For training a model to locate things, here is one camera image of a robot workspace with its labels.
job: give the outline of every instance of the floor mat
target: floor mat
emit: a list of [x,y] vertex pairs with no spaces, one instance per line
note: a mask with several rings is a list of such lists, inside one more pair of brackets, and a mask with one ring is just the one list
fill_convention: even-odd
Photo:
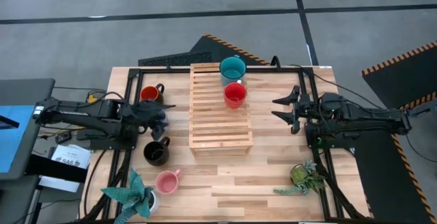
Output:
[[361,72],[387,108],[411,109],[436,98],[437,42]]
[[189,66],[199,63],[219,63],[239,55],[248,66],[268,65],[267,61],[210,34],[203,35],[188,53],[179,53],[138,60],[138,66]]
[[397,137],[362,132],[354,145],[367,203],[376,220],[437,223]]
[[138,66],[189,66],[213,62],[211,52],[189,52],[138,60]]
[[268,62],[210,34],[204,34],[191,51],[209,51],[214,61],[239,55],[247,65],[268,65]]

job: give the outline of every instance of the concrete floor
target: concrete floor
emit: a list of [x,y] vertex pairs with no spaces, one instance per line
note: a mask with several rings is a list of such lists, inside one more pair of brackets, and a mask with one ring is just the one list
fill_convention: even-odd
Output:
[[[303,0],[306,8],[414,5],[437,0]],[[63,18],[217,10],[294,9],[296,0],[0,0],[0,20]],[[436,40],[437,10],[307,14],[320,65],[333,66],[337,82],[381,104],[361,77],[363,68]],[[52,77],[56,85],[105,89],[112,66],[189,51],[211,33],[269,60],[309,65],[298,14],[122,20],[92,23],[0,25],[0,79]],[[362,105],[365,101],[341,91]],[[54,97],[84,100],[85,91],[56,89]],[[410,140],[437,158],[437,136],[424,115],[412,120]],[[401,138],[408,160],[437,213],[437,167],[417,156]],[[43,152],[54,141],[38,141]],[[44,209],[38,223],[71,221],[77,202]]]

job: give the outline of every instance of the artificial plant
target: artificial plant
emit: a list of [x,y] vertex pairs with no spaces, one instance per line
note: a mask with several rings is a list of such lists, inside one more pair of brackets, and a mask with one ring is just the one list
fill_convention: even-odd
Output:
[[319,190],[325,187],[324,177],[318,174],[315,166],[316,164],[312,160],[306,160],[303,165],[296,165],[290,173],[294,187],[287,190],[275,189],[273,191],[280,195],[294,195],[298,192],[306,195],[310,189],[313,189],[316,193],[319,193]]
[[130,169],[129,186],[130,188],[108,187],[102,189],[102,192],[108,197],[123,204],[122,213],[117,216],[114,224],[124,224],[136,213],[145,218],[150,217],[149,200],[152,198],[153,188],[144,187],[141,176],[134,169]]

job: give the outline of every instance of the wooden dish rack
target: wooden dish rack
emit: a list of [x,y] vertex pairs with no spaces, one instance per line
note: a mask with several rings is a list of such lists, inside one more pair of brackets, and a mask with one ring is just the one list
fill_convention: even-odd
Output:
[[189,146],[194,156],[246,155],[253,146],[247,98],[239,109],[226,106],[219,65],[191,64]]

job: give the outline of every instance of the butcher block tabletop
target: butcher block tabletop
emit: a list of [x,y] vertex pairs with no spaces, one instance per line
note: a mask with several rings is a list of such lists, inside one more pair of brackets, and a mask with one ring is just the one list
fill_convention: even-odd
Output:
[[[109,79],[108,92],[125,93],[130,67],[114,67]],[[144,67],[157,69],[164,67]],[[256,68],[273,68],[257,66]],[[322,78],[335,82],[333,69],[313,67]],[[194,157],[188,147],[188,118],[190,74],[145,74],[142,87],[162,83],[165,86],[165,104],[176,107],[166,110],[171,139],[170,159],[162,167],[147,163],[143,156],[145,145],[152,141],[150,132],[140,135],[137,148],[132,151],[130,166],[141,174],[145,186],[154,186],[156,176],[165,170],[181,169],[179,189],[172,195],[159,195],[159,207],[150,219],[138,214],[129,222],[237,222],[237,221],[323,221],[320,197],[311,191],[308,195],[280,196],[273,189],[292,187],[290,171],[296,164],[312,159],[307,147],[305,130],[297,135],[290,133],[290,126],[272,115],[271,111],[290,112],[286,107],[272,103],[276,98],[290,94],[299,85],[295,73],[246,73],[248,90],[246,102],[251,115],[253,147],[246,156]],[[133,103],[137,79],[134,79],[130,102]],[[337,87],[315,78],[318,94],[338,92]],[[346,197],[365,216],[369,216],[367,203],[355,158],[345,149],[331,149],[337,183]],[[101,151],[93,153],[89,168],[93,169]],[[120,154],[119,166],[123,159]],[[89,183],[87,211],[102,196],[100,189],[107,187],[113,151],[108,151],[99,162]],[[333,196],[326,187],[330,213],[335,216]],[[109,217],[115,217],[116,203],[111,202]]]

